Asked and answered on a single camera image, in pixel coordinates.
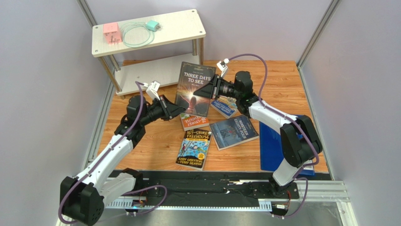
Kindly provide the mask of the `orange 78-Storey Treehouse book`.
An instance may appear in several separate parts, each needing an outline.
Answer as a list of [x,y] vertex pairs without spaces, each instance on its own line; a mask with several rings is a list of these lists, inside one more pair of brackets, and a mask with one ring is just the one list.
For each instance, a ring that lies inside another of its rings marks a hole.
[[209,120],[207,118],[196,115],[181,113],[180,119],[184,131],[188,131],[191,129],[198,129],[209,125]]

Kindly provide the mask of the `Three Days to See book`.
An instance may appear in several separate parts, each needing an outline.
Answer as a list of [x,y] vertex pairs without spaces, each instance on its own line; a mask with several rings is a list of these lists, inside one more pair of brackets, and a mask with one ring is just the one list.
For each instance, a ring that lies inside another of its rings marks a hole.
[[210,99],[197,96],[194,92],[207,85],[215,72],[216,68],[213,66],[182,62],[175,104],[184,107],[186,114],[207,117]]

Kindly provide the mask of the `blue 91-Storey Treehouse book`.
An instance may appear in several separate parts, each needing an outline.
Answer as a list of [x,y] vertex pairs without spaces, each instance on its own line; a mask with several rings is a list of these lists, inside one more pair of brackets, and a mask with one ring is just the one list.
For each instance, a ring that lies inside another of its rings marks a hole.
[[238,111],[235,102],[235,98],[220,96],[217,100],[212,100],[210,105],[226,119],[229,119],[232,118]]

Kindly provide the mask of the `169-Storey Treehouse book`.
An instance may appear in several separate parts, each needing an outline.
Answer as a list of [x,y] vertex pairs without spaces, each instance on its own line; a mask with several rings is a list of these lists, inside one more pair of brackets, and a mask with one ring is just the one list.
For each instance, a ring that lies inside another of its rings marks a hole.
[[212,133],[208,130],[191,129],[186,131],[176,158],[176,164],[203,171],[211,137]]

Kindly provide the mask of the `Nineteen Eighty-Four book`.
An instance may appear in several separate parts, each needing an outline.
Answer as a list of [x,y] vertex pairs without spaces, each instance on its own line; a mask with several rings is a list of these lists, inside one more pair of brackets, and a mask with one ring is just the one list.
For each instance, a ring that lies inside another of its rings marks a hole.
[[212,123],[209,127],[219,151],[259,138],[252,122],[245,115]]

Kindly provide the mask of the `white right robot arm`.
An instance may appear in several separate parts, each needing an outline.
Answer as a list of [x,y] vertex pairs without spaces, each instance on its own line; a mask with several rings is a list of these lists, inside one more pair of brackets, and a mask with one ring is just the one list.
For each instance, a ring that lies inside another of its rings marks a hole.
[[322,145],[312,119],[284,113],[267,104],[253,91],[249,72],[236,73],[233,82],[216,74],[208,84],[195,90],[194,95],[209,99],[232,97],[241,114],[280,135],[283,160],[269,178],[272,189],[279,191],[289,187],[305,166],[319,162]]

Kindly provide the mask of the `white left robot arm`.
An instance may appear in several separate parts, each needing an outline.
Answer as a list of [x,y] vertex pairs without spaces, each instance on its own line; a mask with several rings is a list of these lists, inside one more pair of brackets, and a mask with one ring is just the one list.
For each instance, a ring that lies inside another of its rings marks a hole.
[[66,177],[60,185],[59,219],[65,224],[81,222],[94,225],[105,207],[138,186],[141,174],[126,169],[115,179],[107,178],[145,135],[145,126],[162,119],[169,121],[185,111],[164,95],[148,103],[141,96],[132,97],[109,145],[75,177]]

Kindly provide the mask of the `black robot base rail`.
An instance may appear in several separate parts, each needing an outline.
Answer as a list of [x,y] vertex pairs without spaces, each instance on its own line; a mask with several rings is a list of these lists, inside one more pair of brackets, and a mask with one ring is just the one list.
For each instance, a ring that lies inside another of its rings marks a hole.
[[269,172],[142,171],[141,188],[151,190],[118,198],[109,208],[147,210],[261,210],[299,201],[296,183],[276,191]]

